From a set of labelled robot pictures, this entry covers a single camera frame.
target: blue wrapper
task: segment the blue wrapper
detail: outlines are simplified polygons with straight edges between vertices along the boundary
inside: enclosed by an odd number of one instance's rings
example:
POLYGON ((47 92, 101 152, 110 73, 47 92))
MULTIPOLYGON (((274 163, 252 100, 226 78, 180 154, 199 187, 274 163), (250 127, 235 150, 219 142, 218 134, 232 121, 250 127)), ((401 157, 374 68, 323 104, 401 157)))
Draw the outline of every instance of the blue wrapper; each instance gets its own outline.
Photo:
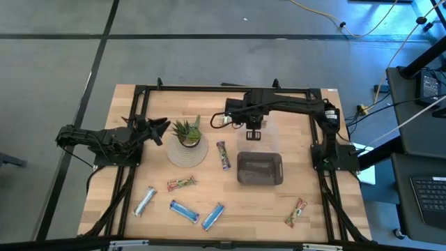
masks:
POLYGON ((187 209, 184 206, 181 206, 178 202, 175 201, 175 199, 173 199, 172 202, 170 203, 170 210, 173 210, 181 214, 194 224, 197 223, 198 218, 200 216, 198 213, 195 213, 194 211, 187 209))
POLYGON ((201 223, 201 226, 205 231, 214 224, 214 222, 218 219, 218 217, 223 213, 224 206, 220 203, 214 208, 214 210, 210 213, 210 215, 201 223))

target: white cord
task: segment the white cord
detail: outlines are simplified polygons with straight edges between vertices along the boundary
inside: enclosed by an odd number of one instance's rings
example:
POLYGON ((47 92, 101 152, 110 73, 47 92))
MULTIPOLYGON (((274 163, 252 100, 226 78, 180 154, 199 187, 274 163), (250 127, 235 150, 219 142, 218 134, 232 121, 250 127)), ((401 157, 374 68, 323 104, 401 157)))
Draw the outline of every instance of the white cord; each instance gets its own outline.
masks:
MULTIPOLYGON (((424 15, 423 17, 427 17, 427 15, 429 15, 429 13, 432 12, 432 10, 434 10, 435 8, 437 8, 437 7, 438 7, 440 4, 442 4, 444 1, 446 1, 446 0, 439 1, 439 2, 438 2, 438 3, 437 3, 431 10, 429 10, 429 11, 426 13, 426 15, 424 15)), ((395 57, 397 56, 398 52, 403 48, 403 46, 406 44, 406 42, 407 42, 407 40, 409 39, 409 37, 410 37, 410 36, 412 35, 412 33, 416 30, 416 28, 418 28, 418 26, 419 26, 419 24, 417 24, 417 25, 415 26, 415 28, 413 28, 413 30, 409 33, 409 35, 407 36, 407 38, 404 40, 404 43, 403 43, 403 44, 401 45, 401 47, 397 50, 397 53, 395 53, 395 55, 393 55, 392 59, 390 59, 390 62, 389 62, 389 64, 387 65, 387 68, 390 67, 390 64, 393 62, 393 60, 394 60, 395 57)), ((378 101, 379 90, 381 89, 381 85, 383 85, 384 79, 385 79, 385 72, 384 72, 384 74, 383 74, 383 77, 381 78, 381 81, 379 82, 378 90, 376 90, 375 100, 374 100, 374 103, 373 103, 372 105, 375 105, 376 102, 378 101)))
POLYGON ((430 104, 428 107, 424 108, 423 110, 419 111, 417 114, 413 115, 410 119, 404 121, 401 125, 398 125, 397 127, 395 127, 394 129, 392 129, 391 131, 389 131, 388 133, 384 134, 383 136, 379 137, 378 139, 375 139, 374 141, 368 143, 364 149, 368 146, 370 146, 371 144, 377 142, 378 140, 386 137, 387 135, 389 135, 390 133, 394 132, 395 130, 398 130, 400 128, 402 128, 403 126, 405 126, 407 123, 411 122, 413 119, 415 119, 416 117, 418 117, 420 114, 422 114, 423 112, 427 111, 428 109, 430 109, 431 107, 433 107, 434 105, 438 104, 439 102, 441 102, 441 100, 446 99, 446 96, 443 96, 442 98, 438 99, 437 101, 433 102, 432 104, 430 104))
MULTIPOLYGON (((332 16, 332 15, 330 15, 330 14, 328 14, 328 13, 323 13, 323 12, 321 12, 321 11, 314 10, 314 9, 311 9, 311 8, 308 8, 308 7, 305 7, 305 6, 303 6, 302 4, 297 3, 297 2, 294 1, 294 0, 290 0, 290 1, 291 1, 291 3, 294 3, 295 5, 297 5, 297 6, 301 7, 301 8, 303 8, 304 10, 308 10, 308 11, 311 11, 311 12, 316 13, 316 14, 319 14, 319 15, 324 15, 324 16, 326 16, 326 17, 329 17, 329 18, 331 18, 331 19, 333 19, 333 20, 338 21, 339 23, 342 23, 342 21, 339 20, 337 17, 332 16)), ((426 17, 427 15, 429 15, 429 14, 432 12, 432 10, 435 10, 435 8, 437 8, 437 7, 438 7, 440 4, 442 4, 444 1, 446 1, 446 0, 439 1, 434 7, 432 7, 431 10, 429 10, 429 11, 426 13, 426 15, 424 15, 424 17, 426 17)), ((372 31, 374 31, 376 28, 378 28, 378 26, 379 26, 379 25, 384 21, 384 19, 389 15, 390 11, 395 7, 395 5, 396 5, 397 3, 398 3, 398 0, 395 0, 395 2, 393 3, 392 7, 390 7, 389 11, 384 15, 384 17, 382 18, 382 20, 381 20, 381 21, 380 21, 380 22, 379 22, 379 23, 378 23, 378 24, 377 24, 371 31, 367 32, 367 33, 364 34, 364 35, 354 35, 354 34, 352 34, 352 33, 350 32, 350 30, 347 28, 346 25, 344 25, 343 28, 345 28, 345 30, 346 30, 350 35, 352 35, 352 37, 354 37, 354 38, 362 38, 362 37, 365 37, 365 36, 369 35, 372 31)), ((395 54, 393 55, 393 57, 390 59, 390 62, 388 63, 387 68, 390 67, 390 64, 391 64, 391 63, 393 62, 393 60, 397 57, 397 54, 401 51, 401 49, 403 49, 404 45, 407 43, 407 41, 409 40, 410 36, 411 36, 411 35, 413 34, 413 32, 418 28, 418 26, 419 26, 419 24, 417 24, 417 25, 412 29, 412 31, 409 33, 409 35, 408 35, 407 38, 404 40, 404 42, 403 42, 403 44, 401 45, 401 47, 397 50, 397 52, 395 52, 395 54)), ((374 99, 373 104, 371 104, 371 105, 368 106, 366 109, 364 109, 364 111, 367 111, 368 109, 371 109, 372 106, 375 105, 376 102, 378 102, 379 91, 380 91, 380 89, 381 89, 381 86, 383 85, 385 76, 386 76, 386 74, 385 74, 385 72, 384 72, 384 73, 383 73, 383 76, 381 77, 381 81, 379 82, 378 90, 376 90, 376 95, 375 95, 375 99, 374 99)))
MULTIPOLYGON (((300 4, 300 3, 298 3, 298 2, 296 2, 296 1, 294 1, 294 0, 290 0, 291 1, 291 3, 294 3, 295 5, 297 5, 297 6, 299 6, 299 7, 301 7, 301 8, 303 8, 304 10, 308 10, 308 11, 311 11, 311 12, 313 12, 313 13, 316 13, 316 14, 319 14, 319 15, 324 15, 324 16, 326 16, 326 17, 329 17, 329 18, 331 18, 331 19, 334 19, 334 20, 336 20, 336 21, 338 21, 340 24, 342 23, 342 21, 341 20, 339 20, 337 17, 335 17, 335 16, 332 16, 332 15, 330 15, 330 14, 328 14, 328 13, 323 13, 323 12, 321 12, 321 11, 318 11, 318 10, 314 10, 314 9, 311 9, 311 8, 308 8, 308 7, 305 7, 305 6, 303 6, 302 4, 300 4)), ((392 11, 392 9, 395 7, 395 5, 398 3, 398 0, 395 0, 395 2, 392 4, 392 7, 390 7, 390 9, 389 9, 389 11, 384 15, 384 17, 382 18, 382 20, 372 29, 372 30, 370 30, 369 32, 367 32, 366 34, 364 34, 364 35, 355 35, 355 34, 353 34, 353 33, 351 33, 351 31, 347 28, 347 26, 346 25, 343 25, 343 27, 342 28, 344 28, 352 37, 354 37, 354 38, 362 38, 362 37, 365 37, 365 36, 367 36, 367 35, 369 35, 370 33, 372 33, 374 30, 376 30, 376 28, 378 28, 378 26, 384 21, 384 19, 390 14, 390 11, 392 11)))

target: table leg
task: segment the table leg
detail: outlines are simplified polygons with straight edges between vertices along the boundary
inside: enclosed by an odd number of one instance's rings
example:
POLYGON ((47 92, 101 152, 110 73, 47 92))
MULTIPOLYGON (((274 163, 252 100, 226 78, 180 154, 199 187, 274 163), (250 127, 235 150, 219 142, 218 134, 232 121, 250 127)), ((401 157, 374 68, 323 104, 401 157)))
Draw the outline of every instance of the table leg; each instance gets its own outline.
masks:
POLYGON ((394 139, 385 142, 374 150, 365 153, 358 157, 360 162, 360 170, 369 168, 378 162, 390 158, 392 153, 404 153, 403 144, 401 143, 401 137, 395 137, 394 139))
POLYGON ((16 165, 18 167, 25 167, 26 161, 20 160, 13 156, 9 156, 9 155, 0 153, 0 166, 1 166, 1 164, 12 164, 12 165, 16 165))

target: black desk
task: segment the black desk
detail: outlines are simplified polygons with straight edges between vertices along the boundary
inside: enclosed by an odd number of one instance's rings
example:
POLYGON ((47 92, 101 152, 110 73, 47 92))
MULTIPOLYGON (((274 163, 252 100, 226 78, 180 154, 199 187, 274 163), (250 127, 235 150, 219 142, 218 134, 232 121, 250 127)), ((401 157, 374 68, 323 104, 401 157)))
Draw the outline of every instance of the black desk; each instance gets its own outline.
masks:
POLYGON ((423 223, 410 184, 411 176, 446 176, 446 160, 398 153, 393 153, 391 159, 399 194, 401 232, 416 241, 446 245, 446 230, 423 223))
MULTIPOLYGON (((393 103, 415 98, 414 79, 404 79, 396 68, 387 69, 387 78, 393 103)), ((423 107, 414 102, 395 106, 398 124, 403 123, 422 109, 423 107)), ((362 155, 360 158, 361 168, 367 168, 385 160, 392 153, 446 159, 446 119, 433 118, 432 112, 427 111, 400 128, 399 134, 400 136, 362 155)))
MULTIPOLYGON (((387 69, 387 78, 394 103, 415 98, 414 79, 404 79, 396 68, 387 69)), ((422 109, 414 102, 395 106, 398 124, 422 109)), ((416 241, 446 245, 446 230, 423 223, 410 184, 411 176, 446 176, 446 119, 433 118, 432 112, 425 112, 400 128, 399 133, 400 136, 361 155, 360 167, 365 169, 391 158, 401 232, 416 241)))

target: wooden tabletop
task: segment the wooden tabletop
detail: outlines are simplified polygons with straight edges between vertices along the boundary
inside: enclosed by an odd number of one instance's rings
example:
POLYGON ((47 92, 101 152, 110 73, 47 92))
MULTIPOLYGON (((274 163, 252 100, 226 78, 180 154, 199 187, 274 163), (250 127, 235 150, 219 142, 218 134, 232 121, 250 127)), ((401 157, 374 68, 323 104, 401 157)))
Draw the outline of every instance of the wooden tabletop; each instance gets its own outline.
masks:
MULTIPOLYGON (((106 128, 125 126, 121 117, 127 117, 132 104, 134 85, 116 86, 111 102, 106 128)), ((323 98, 341 108, 336 89, 322 89, 323 98)), ((246 186, 237 182, 236 157, 241 149, 238 131, 231 126, 213 129, 210 117, 222 112, 226 98, 241 99, 243 93, 234 92, 195 92, 195 91, 151 91, 147 117, 152 119, 167 117, 170 121, 195 120, 201 115, 200 130, 209 142, 209 150, 204 161, 192 168, 177 167, 166 153, 167 143, 172 135, 172 127, 164 134, 162 146, 154 142, 144 143, 141 165, 137 168, 130 208, 125 226, 125 236, 129 238, 174 238, 194 240, 232 241, 327 241, 321 191, 317 173, 312 168, 309 146, 312 143, 309 118, 303 114, 271 112, 268 124, 277 126, 278 138, 275 148, 283 160, 284 181, 276 186, 246 186), (223 171, 216 143, 226 142, 232 168, 223 171), (167 191, 167 181, 193 175, 196 185, 167 191), (140 218, 132 211, 141 201, 148 186, 153 186, 157 194, 152 198, 140 218), (307 207, 298 218, 294 228, 284 223, 298 198, 303 198, 307 207), (183 216, 169 210, 172 199, 200 214, 195 225, 183 216), (217 203, 226 206, 225 211, 209 231, 201 228, 201 223, 215 208, 217 203)), ((290 96, 304 97, 302 94, 290 96)), ((340 135, 347 138, 346 126, 341 113, 340 135)), ((79 233, 88 231, 104 213, 110 203, 116 167, 104 168, 92 179, 86 198, 79 233)), ((337 172, 342 206, 355 226, 367 238, 371 238, 369 225, 362 201, 358 181, 348 172, 337 172)), ((116 211, 113 233, 121 208, 116 211)), ((334 234, 339 238, 339 227, 332 210, 334 234)))

